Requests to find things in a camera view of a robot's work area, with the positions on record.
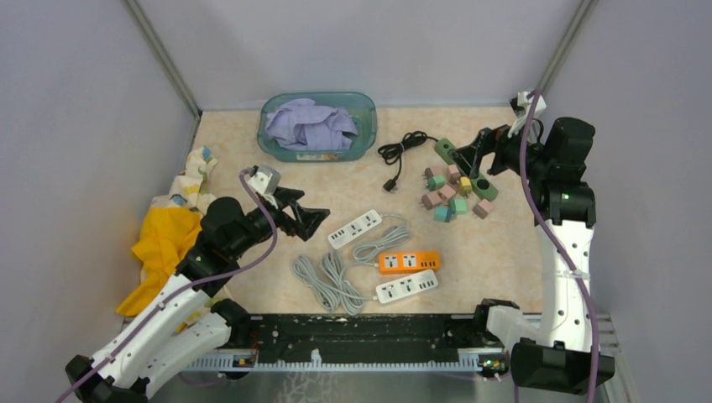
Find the green power strip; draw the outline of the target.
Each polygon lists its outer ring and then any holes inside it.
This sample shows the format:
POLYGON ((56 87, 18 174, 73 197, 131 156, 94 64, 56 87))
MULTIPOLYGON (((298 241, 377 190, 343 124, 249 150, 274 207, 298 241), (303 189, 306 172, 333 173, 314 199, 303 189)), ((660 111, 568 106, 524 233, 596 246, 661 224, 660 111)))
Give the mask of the green power strip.
MULTIPOLYGON (((434 150, 436 153, 449 165, 455 165, 451 158, 451 152, 456 149, 455 145, 449 139, 440 139, 435 143, 434 150)), ((458 167, 462 176, 469 178, 470 167, 458 167)), ((480 176, 475 179, 470 179, 473 186, 473 191, 480 199, 494 201, 499 195, 499 190, 484 176, 481 172, 480 176)))

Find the pink usb plug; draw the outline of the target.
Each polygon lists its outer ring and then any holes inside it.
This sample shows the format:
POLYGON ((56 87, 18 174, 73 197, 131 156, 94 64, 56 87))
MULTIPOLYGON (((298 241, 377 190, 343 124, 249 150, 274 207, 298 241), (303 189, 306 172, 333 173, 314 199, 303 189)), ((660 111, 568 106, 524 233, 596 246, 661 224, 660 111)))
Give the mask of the pink usb plug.
POLYGON ((427 210, 432 210, 442 205, 442 198, 437 191, 430 191, 421 197, 421 204, 427 210))
POLYGON ((436 176, 436 175, 442 175, 442 167, 439 166, 429 166, 424 170, 423 176, 427 179, 436 176))

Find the white power strip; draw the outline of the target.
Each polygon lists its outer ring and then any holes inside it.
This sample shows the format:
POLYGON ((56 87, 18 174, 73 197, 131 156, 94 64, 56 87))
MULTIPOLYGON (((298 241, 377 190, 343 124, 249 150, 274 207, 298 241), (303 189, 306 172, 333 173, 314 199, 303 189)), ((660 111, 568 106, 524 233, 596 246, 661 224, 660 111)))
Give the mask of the white power strip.
POLYGON ((433 270, 423 270, 412 275, 385 282, 375 287, 376 299, 387 305, 396 301, 433 290, 439 286, 433 270))
POLYGON ((327 236, 327 241, 335 250, 339 250, 355 239, 365 235, 371 229, 376 228, 383 222, 383 216, 375 210, 355 218, 353 221, 334 231, 327 236))

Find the orange power strip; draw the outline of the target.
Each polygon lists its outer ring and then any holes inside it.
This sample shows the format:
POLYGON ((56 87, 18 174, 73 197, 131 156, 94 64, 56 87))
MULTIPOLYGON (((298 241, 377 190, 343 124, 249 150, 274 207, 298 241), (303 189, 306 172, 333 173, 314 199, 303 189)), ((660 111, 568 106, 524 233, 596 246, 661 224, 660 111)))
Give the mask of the orange power strip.
POLYGON ((382 253, 377 260, 381 275, 409 275, 423 270, 438 271, 441 255, 435 250, 382 253))

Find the teal usb plug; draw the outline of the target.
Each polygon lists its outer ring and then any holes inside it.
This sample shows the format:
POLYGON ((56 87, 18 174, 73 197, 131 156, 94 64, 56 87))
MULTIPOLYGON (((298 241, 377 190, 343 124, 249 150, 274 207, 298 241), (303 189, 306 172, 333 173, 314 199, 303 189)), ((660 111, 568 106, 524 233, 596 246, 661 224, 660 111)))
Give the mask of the teal usb plug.
POLYGON ((433 209, 433 219, 437 222, 450 222, 453 219, 453 211, 445 206, 435 207, 433 209))

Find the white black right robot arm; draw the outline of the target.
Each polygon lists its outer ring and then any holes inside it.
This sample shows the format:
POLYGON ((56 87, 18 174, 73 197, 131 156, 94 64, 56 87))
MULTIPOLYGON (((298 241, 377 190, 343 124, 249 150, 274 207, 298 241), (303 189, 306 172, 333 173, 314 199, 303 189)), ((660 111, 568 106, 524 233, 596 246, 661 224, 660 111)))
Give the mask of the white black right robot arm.
POLYGON ((594 191, 584 181, 594 126, 557 119, 545 141, 528 143, 507 125, 483 128, 475 140, 452 149, 450 158, 477 179, 484 156, 490 175, 515 172, 535 220, 542 254, 544 303, 538 324, 511 301, 485 299, 474 313, 473 335, 484 346, 502 343, 510 375, 520 388, 592 399, 615 373, 600 351, 599 326, 589 289, 589 250, 596 223, 594 191))

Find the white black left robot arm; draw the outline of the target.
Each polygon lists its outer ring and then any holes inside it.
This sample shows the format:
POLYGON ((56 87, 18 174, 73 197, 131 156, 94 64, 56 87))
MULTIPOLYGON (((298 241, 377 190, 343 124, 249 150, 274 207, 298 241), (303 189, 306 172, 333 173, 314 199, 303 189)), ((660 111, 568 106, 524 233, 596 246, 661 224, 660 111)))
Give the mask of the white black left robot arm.
POLYGON ((146 402, 165 383, 215 348, 245 345, 250 315, 237 302, 219 301, 183 332, 179 325, 204 306, 235 275, 260 264, 274 250, 279 232, 309 240, 330 215, 299 204, 303 191, 277 187, 275 203, 253 192, 257 207, 244 212, 233 197, 213 201, 195 244, 158 295, 104 348, 76 355, 65 367, 70 388, 82 402, 146 402))

